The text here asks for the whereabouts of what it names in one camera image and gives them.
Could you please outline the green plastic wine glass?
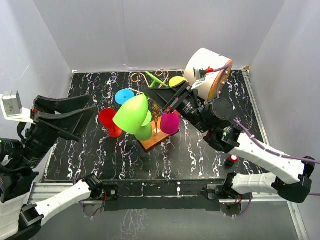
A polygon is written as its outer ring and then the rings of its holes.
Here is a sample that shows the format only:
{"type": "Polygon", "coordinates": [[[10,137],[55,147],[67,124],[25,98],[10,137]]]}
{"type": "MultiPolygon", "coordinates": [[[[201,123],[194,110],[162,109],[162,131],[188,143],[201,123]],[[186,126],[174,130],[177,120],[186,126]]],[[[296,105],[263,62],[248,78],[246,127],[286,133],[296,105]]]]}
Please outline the green plastic wine glass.
{"type": "MultiPolygon", "coordinates": [[[[162,80],[158,79],[156,76],[146,71],[141,73],[141,75],[148,75],[153,82],[147,85],[147,88],[152,88],[155,84],[160,84],[161,86],[166,87],[167,84],[162,80]]],[[[120,105],[120,108],[116,112],[116,115],[113,117],[114,123],[124,132],[135,135],[139,128],[144,123],[147,113],[149,111],[149,97],[147,97],[143,90],[135,90],[131,87],[124,89],[130,89],[134,92],[134,97],[127,100],[123,105],[120,105]]]]}
{"type": "Polygon", "coordinates": [[[152,121],[152,113],[148,111],[142,126],[134,135],[137,140],[144,142],[149,140],[152,137],[153,133],[152,133],[151,121],[152,121]]]}

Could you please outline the orange plastic wine glass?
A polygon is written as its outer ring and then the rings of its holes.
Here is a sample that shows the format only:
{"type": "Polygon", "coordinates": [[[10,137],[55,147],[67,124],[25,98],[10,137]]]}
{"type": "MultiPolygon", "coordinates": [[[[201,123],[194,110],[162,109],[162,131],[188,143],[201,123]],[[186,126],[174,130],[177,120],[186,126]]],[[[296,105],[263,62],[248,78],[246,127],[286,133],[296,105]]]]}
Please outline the orange plastic wine glass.
{"type": "Polygon", "coordinates": [[[169,86],[170,87],[174,87],[174,86],[177,86],[179,85],[180,83],[184,82],[184,81],[188,81],[185,77],[182,77],[182,76],[175,76],[175,77],[172,77],[170,80],[169,80],[169,86]]]}

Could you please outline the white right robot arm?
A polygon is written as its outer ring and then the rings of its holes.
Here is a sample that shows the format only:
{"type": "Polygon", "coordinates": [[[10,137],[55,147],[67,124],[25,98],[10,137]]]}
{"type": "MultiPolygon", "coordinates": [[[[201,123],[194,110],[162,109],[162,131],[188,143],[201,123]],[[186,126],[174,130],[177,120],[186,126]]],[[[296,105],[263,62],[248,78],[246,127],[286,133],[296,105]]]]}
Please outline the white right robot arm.
{"type": "Polygon", "coordinates": [[[260,141],[238,121],[230,102],[218,97],[204,103],[197,89],[183,81],[173,87],[146,88],[144,94],[164,112],[177,111],[199,132],[214,150],[250,161],[266,170],[262,174],[227,174],[222,185],[204,188],[216,199],[236,198],[252,193],[277,194],[281,198],[303,203],[311,193],[311,175],[318,161],[287,155],[260,141]]]}

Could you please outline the red plastic wine glass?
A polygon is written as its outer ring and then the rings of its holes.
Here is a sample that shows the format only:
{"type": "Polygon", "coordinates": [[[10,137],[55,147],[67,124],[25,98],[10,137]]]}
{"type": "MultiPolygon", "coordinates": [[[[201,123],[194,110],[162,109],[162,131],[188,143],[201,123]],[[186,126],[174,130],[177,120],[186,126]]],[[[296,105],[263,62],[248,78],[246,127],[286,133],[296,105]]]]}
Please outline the red plastic wine glass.
{"type": "Polygon", "coordinates": [[[111,138],[118,138],[122,134],[122,130],[114,123],[114,116],[116,111],[113,108],[103,109],[99,113],[99,120],[102,125],[108,130],[108,134],[111,138]]]}

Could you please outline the blue plastic wine glass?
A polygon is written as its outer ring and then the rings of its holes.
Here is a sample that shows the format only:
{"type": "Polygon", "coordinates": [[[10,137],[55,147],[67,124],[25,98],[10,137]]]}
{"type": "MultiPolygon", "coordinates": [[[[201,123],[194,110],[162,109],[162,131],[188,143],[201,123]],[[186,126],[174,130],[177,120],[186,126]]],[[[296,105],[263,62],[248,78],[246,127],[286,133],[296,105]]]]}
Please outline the blue plastic wine glass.
{"type": "Polygon", "coordinates": [[[115,94],[115,102],[119,105],[123,105],[126,101],[135,96],[135,93],[130,89],[122,89],[115,94]]]}

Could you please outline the magenta plastic wine glass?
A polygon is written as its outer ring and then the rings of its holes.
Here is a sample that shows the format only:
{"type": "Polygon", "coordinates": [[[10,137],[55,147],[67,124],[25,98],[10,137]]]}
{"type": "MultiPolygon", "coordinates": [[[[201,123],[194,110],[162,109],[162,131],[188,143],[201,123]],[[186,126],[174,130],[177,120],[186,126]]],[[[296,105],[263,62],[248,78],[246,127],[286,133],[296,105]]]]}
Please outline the magenta plastic wine glass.
{"type": "Polygon", "coordinates": [[[180,129],[180,116],[176,113],[164,113],[160,120],[160,130],[167,135],[174,135],[180,129]]]}

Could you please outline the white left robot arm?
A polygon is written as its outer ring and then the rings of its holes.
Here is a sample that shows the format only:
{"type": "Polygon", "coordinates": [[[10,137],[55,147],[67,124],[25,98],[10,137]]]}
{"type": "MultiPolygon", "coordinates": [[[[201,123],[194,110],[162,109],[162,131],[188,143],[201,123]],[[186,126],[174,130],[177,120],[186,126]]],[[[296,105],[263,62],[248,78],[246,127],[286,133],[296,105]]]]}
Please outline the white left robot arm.
{"type": "Polygon", "coordinates": [[[103,183],[94,174],[46,200],[25,204],[37,166],[58,139],[78,142],[97,108],[88,106],[89,95],[71,98],[37,96],[32,108],[22,106],[18,92],[0,96],[0,107],[8,121],[17,122],[18,139],[0,140],[0,237],[28,240],[55,215],[89,198],[103,195],[103,183]]]}

